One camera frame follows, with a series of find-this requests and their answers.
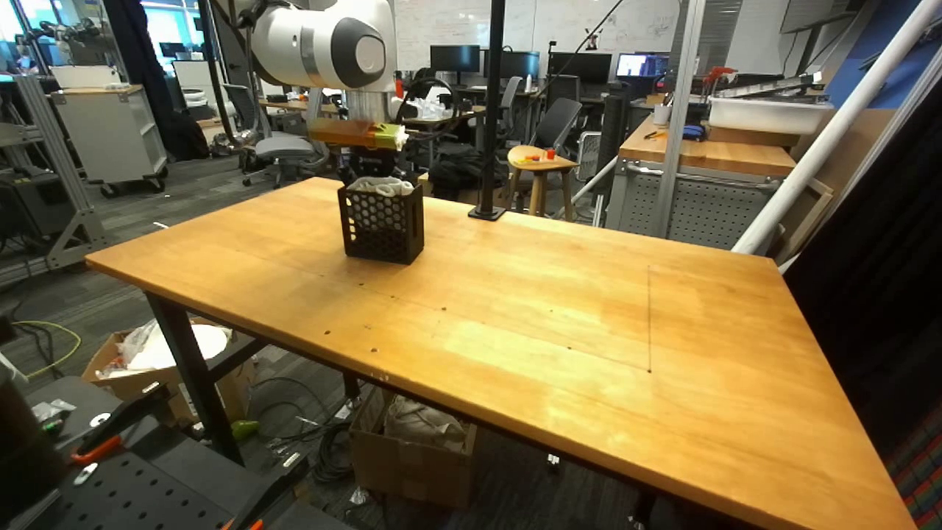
white cabinet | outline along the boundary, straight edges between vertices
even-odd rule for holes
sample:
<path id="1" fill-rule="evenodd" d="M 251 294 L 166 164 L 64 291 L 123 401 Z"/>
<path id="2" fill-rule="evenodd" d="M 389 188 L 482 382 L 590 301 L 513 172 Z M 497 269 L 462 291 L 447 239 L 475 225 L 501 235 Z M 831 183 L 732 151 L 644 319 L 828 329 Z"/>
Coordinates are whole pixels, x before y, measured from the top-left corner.
<path id="1" fill-rule="evenodd" d="M 167 151 L 142 86 L 69 88 L 52 98 L 88 180 L 100 183 L 102 194 L 132 180 L 166 185 Z"/>

box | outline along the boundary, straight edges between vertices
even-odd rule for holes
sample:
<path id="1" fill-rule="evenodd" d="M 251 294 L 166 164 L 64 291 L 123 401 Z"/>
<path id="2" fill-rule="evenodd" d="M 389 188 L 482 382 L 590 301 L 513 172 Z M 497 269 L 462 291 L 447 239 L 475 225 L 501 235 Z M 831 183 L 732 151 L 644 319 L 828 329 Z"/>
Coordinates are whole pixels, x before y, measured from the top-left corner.
<path id="1" fill-rule="evenodd" d="M 422 191 L 384 198 L 373 191 L 339 188 L 348 257 L 412 261 L 425 247 Z"/>
<path id="2" fill-rule="evenodd" d="M 170 388 L 170 412 L 175 422 L 188 426 L 198 422 L 195 403 L 178 375 L 178 369 L 161 369 L 161 370 L 144 370 L 144 375 L 123 375 L 123 376 L 100 376 L 102 370 L 110 370 L 120 350 L 119 344 L 126 338 L 130 332 L 114 332 L 105 338 L 105 344 L 97 347 L 97 353 L 88 360 L 83 379 L 110 388 L 114 398 L 120 401 L 135 401 L 142 398 L 142 392 L 150 382 L 161 382 Z M 248 376 L 236 369 L 233 375 L 226 375 L 225 379 L 216 382 L 216 392 L 225 403 L 225 410 L 231 412 L 231 417 L 245 417 L 245 401 L 242 392 L 248 388 Z"/>
<path id="3" fill-rule="evenodd" d="M 435 503 L 462 509 L 470 501 L 478 426 L 469 425 L 460 451 L 412 445 L 384 434 L 389 392 L 366 392 L 351 429 L 351 462 L 357 487 L 406 498 L 414 503 Z"/>
<path id="4" fill-rule="evenodd" d="M 712 98 L 709 127 L 812 136 L 831 113 L 831 102 Z"/>

black basket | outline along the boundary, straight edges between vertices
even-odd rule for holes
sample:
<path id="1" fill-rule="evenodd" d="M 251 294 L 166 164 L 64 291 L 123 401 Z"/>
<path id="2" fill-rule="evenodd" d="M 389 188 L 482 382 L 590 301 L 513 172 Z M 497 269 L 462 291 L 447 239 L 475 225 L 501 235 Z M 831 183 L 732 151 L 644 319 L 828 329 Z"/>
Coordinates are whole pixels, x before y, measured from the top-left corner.
<path id="1" fill-rule="evenodd" d="M 422 191 L 384 198 L 339 188 L 348 257 L 412 261 L 425 247 Z"/>

cable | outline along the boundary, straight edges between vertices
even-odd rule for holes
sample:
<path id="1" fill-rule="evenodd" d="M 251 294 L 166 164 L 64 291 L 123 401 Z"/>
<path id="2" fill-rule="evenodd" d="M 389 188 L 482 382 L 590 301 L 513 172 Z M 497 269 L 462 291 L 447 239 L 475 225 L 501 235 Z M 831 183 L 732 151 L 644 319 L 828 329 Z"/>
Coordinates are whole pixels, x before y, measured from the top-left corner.
<path id="1" fill-rule="evenodd" d="M 55 370 L 58 364 L 64 364 L 83 347 L 83 336 L 69 329 L 69 326 L 63 326 L 63 323 L 55 323 L 55 320 L 14 320 L 14 323 L 55 329 L 55 332 L 63 332 L 63 336 L 69 336 L 73 341 L 58 360 L 51 360 L 44 369 L 29 370 L 27 379 Z"/>

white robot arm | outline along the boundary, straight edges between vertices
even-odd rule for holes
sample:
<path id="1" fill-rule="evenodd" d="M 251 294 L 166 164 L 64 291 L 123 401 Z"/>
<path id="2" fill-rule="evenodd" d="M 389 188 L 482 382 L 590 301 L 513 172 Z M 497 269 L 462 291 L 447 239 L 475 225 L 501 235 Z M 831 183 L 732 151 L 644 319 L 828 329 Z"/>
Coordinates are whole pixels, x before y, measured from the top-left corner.
<path id="1" fill-rule="evenodd" d="M 395 76 L 389 0 L 317 0 L 320 7 L 266 2 L 251 51 L 261 76 L 284 86 L 348 88 L 351 119 L 385 121 L 384 92 Z"/>

